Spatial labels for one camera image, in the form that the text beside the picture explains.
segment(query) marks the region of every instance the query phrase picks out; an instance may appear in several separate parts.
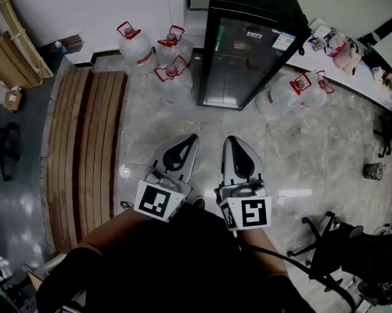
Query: glass door refrigerator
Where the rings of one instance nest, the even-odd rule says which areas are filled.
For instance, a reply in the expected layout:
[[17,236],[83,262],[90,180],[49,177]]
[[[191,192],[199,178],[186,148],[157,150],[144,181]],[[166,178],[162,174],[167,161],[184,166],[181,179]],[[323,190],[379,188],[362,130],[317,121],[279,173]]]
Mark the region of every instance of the glass door refrigerator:
[[297,0],[210,0],[198,104],[242,110],[309,36]]

